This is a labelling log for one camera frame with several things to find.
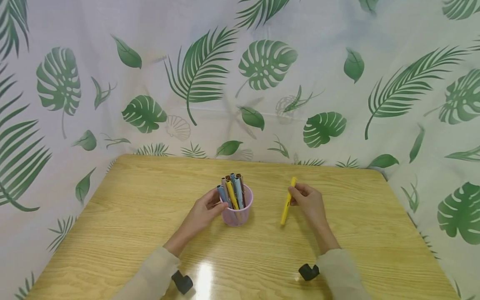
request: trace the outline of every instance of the yellow pen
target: yellow pen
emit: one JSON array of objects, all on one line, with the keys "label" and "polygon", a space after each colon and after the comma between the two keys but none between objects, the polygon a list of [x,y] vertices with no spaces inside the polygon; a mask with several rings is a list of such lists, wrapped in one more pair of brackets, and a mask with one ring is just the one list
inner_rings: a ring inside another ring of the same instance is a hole
[{"label": "yellow pen", "polygon": [[[292,177],[292,182],[290,183],[290,186],[295,187],[295,184],[297,183],[297,177]],[[287,194],[287,200],[285,201],[285,206],[283,207],[283,214],[282,214],[282,219],[280,221],[280,225],[285,225],[285,221],[287,220],[287,215],[288,215],[288,207],[290,206],[290,201],[292,200],[292,195],[290,192]]]},{"label": "yellow pen", "polygon": [[232,181],[230,180],[227,180],[227,190],[228,190],[228,194],[230,195],[230,200],[232,201],[233,208],[238,210],[239,205],[237,203],[237,198],[235,198],[235,192],[233,191]]}]

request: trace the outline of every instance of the curtain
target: curtain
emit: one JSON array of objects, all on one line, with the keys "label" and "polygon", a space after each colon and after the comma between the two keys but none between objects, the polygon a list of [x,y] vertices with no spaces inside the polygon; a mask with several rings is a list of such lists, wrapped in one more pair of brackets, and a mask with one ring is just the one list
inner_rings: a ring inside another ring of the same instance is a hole
[{"label": "curtain", "polygon": [[8,299],[125,153],[374,168],[480,297],[477,0],[0,3]]}]

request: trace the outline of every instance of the pink cup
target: pink cup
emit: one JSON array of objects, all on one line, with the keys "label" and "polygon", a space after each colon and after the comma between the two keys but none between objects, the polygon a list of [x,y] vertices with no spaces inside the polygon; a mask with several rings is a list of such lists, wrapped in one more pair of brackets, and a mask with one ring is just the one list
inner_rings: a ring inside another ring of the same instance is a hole
[{"label": "pink cup", "polygon": [[228,226],[233,226],[233,227],[242,226],[248,220],[250,207],[252,206],[252,203],[253,203],[253,193],[252,193],[252,190],[246,184],[244,184],[243,187],[245,189],[245,205],[247,205],[247,207],[240,210],[235,210],[227,207],[222,212],[222,219],[225,222],[225,224],[227,224]]}]

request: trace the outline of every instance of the light wood grain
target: light wood grain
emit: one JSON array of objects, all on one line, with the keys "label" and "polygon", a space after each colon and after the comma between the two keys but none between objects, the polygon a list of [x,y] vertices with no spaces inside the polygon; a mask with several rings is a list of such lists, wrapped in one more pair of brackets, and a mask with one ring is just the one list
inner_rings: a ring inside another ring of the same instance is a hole
[{"label": "light wood grain", "polygon": [[[191,299],[331,299],[321,276],[305,282],[297,272],[318,255],[298,208],[279,225],[292,176],[322,191],[332,230],[374,299],[458,299],[376,171],[133,155],[117,160],[28,299],[109,299],[230,172],[253,191],[250,218],[239,228],[217,218],[184,250]],[[163,299],[187,298],[171,284]]]}]

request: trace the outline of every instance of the sleeve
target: sleeve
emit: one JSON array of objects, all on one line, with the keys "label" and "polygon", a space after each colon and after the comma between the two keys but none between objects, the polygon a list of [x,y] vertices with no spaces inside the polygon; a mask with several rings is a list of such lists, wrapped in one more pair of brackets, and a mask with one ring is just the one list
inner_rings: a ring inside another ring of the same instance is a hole
[{"label": "sleeve", "polygon": [[167,291],[180,260],[165,248],[157,248],[140,266],[137,274],[112,300],[158,300]]},{"label": "sleeve", "polygon": [[348,252],[332,249],[317,260],[320,274],[327,281],[335,300],[370,300],[361,284],[360,274]]}]

